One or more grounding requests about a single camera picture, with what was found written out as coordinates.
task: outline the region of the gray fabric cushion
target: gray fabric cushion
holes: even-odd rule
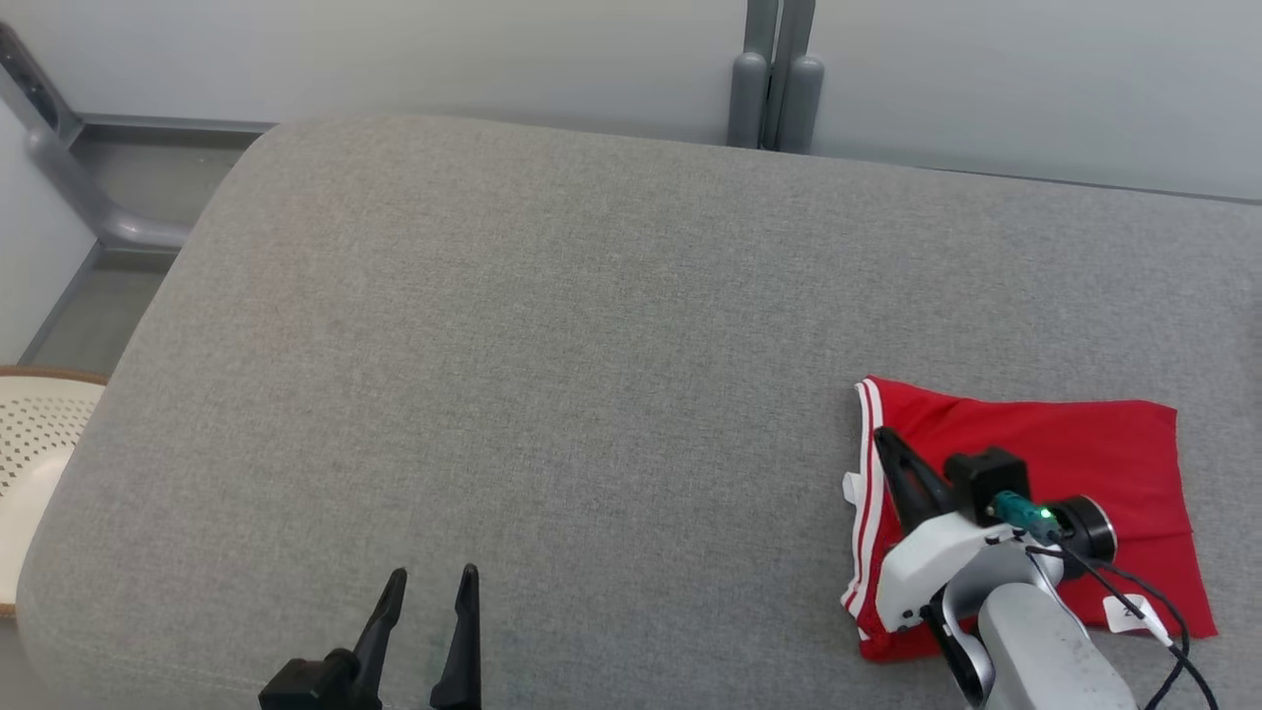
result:
[[[411,575],[428,706],[461,566],[488,709],[958,707],[838,597],[868,373],[1180,411],[1223,637],[1262,692],[1262,212],[490,122],[278,127],[145,314],[40,528],[33,662],[93,707],[251,707]],[[1102,638],[1137,695],[1153,642]],[[1196,704],[1180,684],[1171,707]]]

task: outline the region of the white chair seat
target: white chair seat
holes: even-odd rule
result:
[[[14,614],[27,549],[105,392],[83,381],[103,378],[0,368],[0,617]]]

